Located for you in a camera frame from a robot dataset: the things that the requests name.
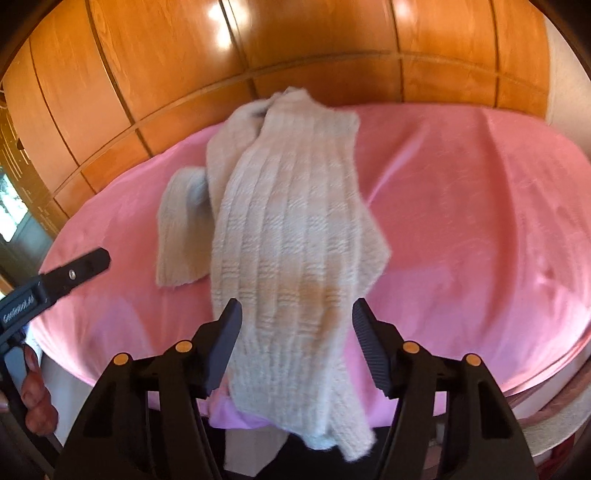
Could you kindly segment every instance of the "metal rivet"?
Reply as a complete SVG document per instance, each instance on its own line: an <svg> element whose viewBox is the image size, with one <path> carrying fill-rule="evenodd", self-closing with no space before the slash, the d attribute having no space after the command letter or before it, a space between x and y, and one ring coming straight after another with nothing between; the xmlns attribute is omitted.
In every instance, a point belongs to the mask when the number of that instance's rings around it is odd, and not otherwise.
<svg viewBox="0 0 591 480"><path fill-rule="evenodd" d="M419 347L418 343L415 342L404 342L402 344L402 350L404 350L406 353L418 353L420 349L421 347Z"/></svg>
<svg viewBox="0 0 591 480"><path fill-rule="evenodd" d="M177 343L174 348L178 353L187 353L191 348L193 348L193 344L188 340L182 340Z"/></svg>
<svg viewBox="0 0 591 480"><path fill-rule="evenodd" d="M113 363L119 366L125 365L128 361L129 355L127 353L119 353L115 355L115 358L113 359Z"/></svg>
<svg viewBox="0 0 591 480"><path fill-rule="evenodd" d="M473 367L479 367L482 363L482 358L480 358L475 353L469 353L468 355L466 355L466 362L468 362L468 365L471 365Z"/></svg>

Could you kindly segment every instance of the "finger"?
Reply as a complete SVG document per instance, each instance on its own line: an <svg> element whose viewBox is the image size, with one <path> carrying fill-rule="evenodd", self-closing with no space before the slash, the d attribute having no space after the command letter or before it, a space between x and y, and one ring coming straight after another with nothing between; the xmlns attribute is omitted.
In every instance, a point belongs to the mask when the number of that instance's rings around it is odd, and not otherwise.
<svg viewBox="0 0 591 480"><path fill-rule="evenodd" d="M29 372L22 382L21 398L25 406L30 410L34 408L45 395L49 394L45 388L43 377L37 372Z"/></svg>
<svg viewBox="0 0 591 480"><path fill-rule="evenodd" d="M27 413L25 425L33 433L45 436L56 431L58 417L56 408L47 397Z"/></svg>
<svg viewBox="0 0 591 480"><path fill-rule="evenodd" d="M30 346L25 345L24 351L25 351L25 362L27 363L27 367L29 367L29 370L36 372L36 373L40 373L41 368L39 367L39 360L37 358L37 354L35 353L35 350L33 350Z"/></svg>
<svg viewBox="0 0 591 480"><path fill-rule="evenodd" d="M0 413L8 413L9 411L8 399L4 393L0 392Z"/></svg>

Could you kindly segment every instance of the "wood grain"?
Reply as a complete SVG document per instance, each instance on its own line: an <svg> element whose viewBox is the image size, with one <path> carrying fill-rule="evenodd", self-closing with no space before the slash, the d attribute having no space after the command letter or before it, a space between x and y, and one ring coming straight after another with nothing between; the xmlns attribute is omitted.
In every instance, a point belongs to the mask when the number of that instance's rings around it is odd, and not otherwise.
<svg viewBox="0 0 591 480"><path fill-rule="evenodd" d="M123 172L148 160L149 157L137 134L133 132L84 167L82 173L88 183L99 192Z"/></svg>
<svg viewBox="0 0 591 480"><path fill-rule="evenodd" d="M85 178L77 174L56 194L55 200L66 215L72 217L94 195Z"/></svg>
<svg viewBox="0 0 591 480"><path fill-rule="evenodd" d="M400 50L496 66L495 24L484 0L393 0Z"/></svg>
<svg viewBox="0 0 591 480"><path fill-rule="evenodd" d="M492 0L499 43L499 72L548 92L550 54L544 16L528 0Z"/></svg>
<svg viewBox="0 0 591 480"><path fill-rule="evenodd" d="M12 285L10 285L10 282L0 275L0 292L2 292L4 295L8 295L13 289L14 288Z"/></svg>
<svg viewBox="0 0 591 480"><path fill-rule="evenodd" d="M39 223L50 237L55 238L68 221L67 215L62 211L55 200L50 200L43 206L37 206L31 214L39 220Z"/></svg>
<svg viewBox="0 0 591 480"><path fill-rule="evenodd" d="M528 113L545 119L548 94L501 77L499 79L498 107Z"/></svg>
<svg viewBox="0 0 591 480"><path fill-rule="evenodd" d="M3 79L14 127L39 176L53 192L77 165L58 132L37 83L29 41Z"/></svg>
<svg viewBox="0 0 591 480"><path fill-rule="evenodd" d="M402 78L405 102L495 104L493 72L463 64L403 58Z"/></svg>
<svg viewBox="0 0 591 480"><path fill-rule="evenodd" d="M389 0L228 0L251 68L396 48Z"/></svg>
<svg viewBox="0 0 591 480"><path fill-rule="evenodd" d="M130 126L100 59L84 0L65 0L31 36L53 118L79 164Z"/></svg>
<svg viewBox="0 0 591 480"><path fill-rule="evenodd" d="M163 112L140 128L152 153L163 152L202 128L217 124L253 100L246 82L204 93Z"/></svg>
<svg viewBox="0 0 591 480"><path fill-rule="evenodd" d="M17 147L17 133L8 110L0 111L0 159L10 181L30 208L33 203L47 201L49 190L27 157L26 150Z"/></svg>
<svg viewBox="0 0 591 480"><path fill-rule="evenodd" d="M400 62L392 55L318 61L261 75L254 82L263 98L295 86L330 106L401 100Z"/></svg>
<svg viewBox="0 0 591 480"><path fill-rule="evenodd" d="M135 120L243 71L217 0L90 0Z"/></svg>

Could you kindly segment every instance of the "window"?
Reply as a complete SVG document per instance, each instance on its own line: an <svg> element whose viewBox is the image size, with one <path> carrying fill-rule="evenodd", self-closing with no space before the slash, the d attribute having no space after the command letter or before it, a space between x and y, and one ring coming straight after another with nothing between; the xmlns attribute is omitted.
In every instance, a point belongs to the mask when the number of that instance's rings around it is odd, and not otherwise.
<svg viewBox="0 0 591 480"><path fill-rule="evenodd" d="M27 206L18 196L8 176L0 169L0 235L9 242L27 214Z"/></svg>

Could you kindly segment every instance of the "pink fabric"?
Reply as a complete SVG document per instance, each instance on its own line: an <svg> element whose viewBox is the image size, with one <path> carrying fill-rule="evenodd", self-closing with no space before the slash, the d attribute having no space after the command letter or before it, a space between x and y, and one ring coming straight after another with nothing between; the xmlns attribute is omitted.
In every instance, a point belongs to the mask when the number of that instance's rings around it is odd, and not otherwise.
<svg viewBox="0 0 591 480"><path fill-rule="evenodd" d="M543 122L473 106L369 105L356 164L392 248L367 300L436 355L481 355L516 393L569 362L591 336L591 166ZM209 280L155 285L156 213L171 175L204 165L210 127L121 175L64 227L43 265L95 247L111 269L33 322L41 347L93 384L121 351L157 355L212 320ZM395 402L377 390L351 329L346 364L372 426ZM444 398L436 402L444 411ZM266 423L222 387L200 407L217 427Z"/></svg>

